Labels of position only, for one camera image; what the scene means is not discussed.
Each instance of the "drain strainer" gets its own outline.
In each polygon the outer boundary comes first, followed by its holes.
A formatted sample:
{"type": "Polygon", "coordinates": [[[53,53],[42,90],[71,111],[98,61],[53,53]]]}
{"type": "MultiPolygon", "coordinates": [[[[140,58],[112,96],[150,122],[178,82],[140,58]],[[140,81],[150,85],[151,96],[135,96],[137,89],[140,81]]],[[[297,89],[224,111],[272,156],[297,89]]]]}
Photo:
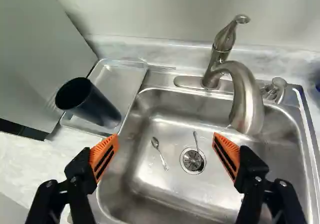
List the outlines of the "drain strainer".
{"type": "Polygon", "coordinates": [[[198,153],[196,148],[188,147],[180,155],[180,164],[185,172],[197,175],[203,172],[206,165],[205,159],[205,155],[201,150],[198,153]]]}

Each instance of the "black cup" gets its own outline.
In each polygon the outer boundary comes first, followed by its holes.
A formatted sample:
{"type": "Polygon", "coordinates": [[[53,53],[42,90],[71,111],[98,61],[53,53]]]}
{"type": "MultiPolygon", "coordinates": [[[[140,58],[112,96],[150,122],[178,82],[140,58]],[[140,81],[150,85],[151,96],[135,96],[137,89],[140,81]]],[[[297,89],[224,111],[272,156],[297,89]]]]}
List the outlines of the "black cup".
{"type": "Polygon", "coordinates": [[[107,128],[121,121],[119,110],[87,78],[66,82],[57,92],[55,105],[82,119],[107,128]]]}

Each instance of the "metal spoon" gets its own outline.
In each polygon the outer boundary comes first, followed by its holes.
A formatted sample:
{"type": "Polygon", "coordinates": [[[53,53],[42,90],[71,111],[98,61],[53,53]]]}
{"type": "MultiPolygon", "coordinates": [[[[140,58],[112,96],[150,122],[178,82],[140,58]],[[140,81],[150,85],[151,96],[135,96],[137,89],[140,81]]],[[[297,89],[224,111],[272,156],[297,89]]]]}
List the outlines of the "metal spoon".
{"type": "Polygon", "coordinates": [[[155,138],[155,137],[152,137],[152,138],[151,138],[151,144],[152,144],[152,146],[153,146],[155,149],[157,149],[157,150],[159,151],[159,153],[160,153],[160,158],[161,158],[161,161],[162,161],[162,166],[163,166],[164,170],[165,170],[165,171],[169,170],[169,167],[168,167],[168,165],[166,164],[166,162],[165,162],[165,160],[164,160],[164,157],[162,156],[161,151],[160,151],[160,149],[159,149],[159,141],[158,141],[158,139],[155,138]]]}
{"type": "Polygon", "coordinates": [[[199,147],[198,147],[198,134],[197,134],[196,131],[194,131],[193,133],[194,133],[194,134],[193,134],[193,135],[194,135],[193,137],[195,138],[194,141],[195,141],[196,148],[197,148],[196,150],[197,150],[197,152],[200,154],[200,152],[199,152],[199,147]]]}

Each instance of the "backsplash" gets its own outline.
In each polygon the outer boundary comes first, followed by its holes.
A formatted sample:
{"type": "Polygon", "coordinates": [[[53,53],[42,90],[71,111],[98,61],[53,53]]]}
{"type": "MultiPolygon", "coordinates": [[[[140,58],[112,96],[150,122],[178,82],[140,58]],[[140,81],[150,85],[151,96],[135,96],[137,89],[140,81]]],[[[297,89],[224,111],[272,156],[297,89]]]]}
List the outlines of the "backsplash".
{"type": "Polygon", "coordinates": [[[83,35],[210,41],[236,14],[237,43],[320,51],[320,0],[58,0],[83,35]]]}

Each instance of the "sink basin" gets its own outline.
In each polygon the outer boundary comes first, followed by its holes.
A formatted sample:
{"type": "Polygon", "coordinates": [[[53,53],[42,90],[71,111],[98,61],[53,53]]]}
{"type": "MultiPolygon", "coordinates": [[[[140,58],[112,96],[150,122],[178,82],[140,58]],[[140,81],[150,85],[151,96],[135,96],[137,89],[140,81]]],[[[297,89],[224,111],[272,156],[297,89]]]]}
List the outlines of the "sink basin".
{"type": "MultiPolygon", "coordinates": [[[[230,91],[177,88],[174,74],[148,73],[119,134],[119,151],[96,192],[95,217],[101,223],[234,223],[239,194],[212,149],[218,132],[237,145],[249,146],[270,168],[268,180],[282,178],[296,189],[307,222],[319,223],[318,177],[313,127],[300,86],[289,85],[283,104],[264,102],[261,133],[248,137],[228,127],[230,91]],[[181,154],[203,154],[203,169],[183,168],[181,154]],[[159,148],[169,170],[165,171],[159,148]]],[[[264,206],[261,223],[270,223],[264,206]]]]}

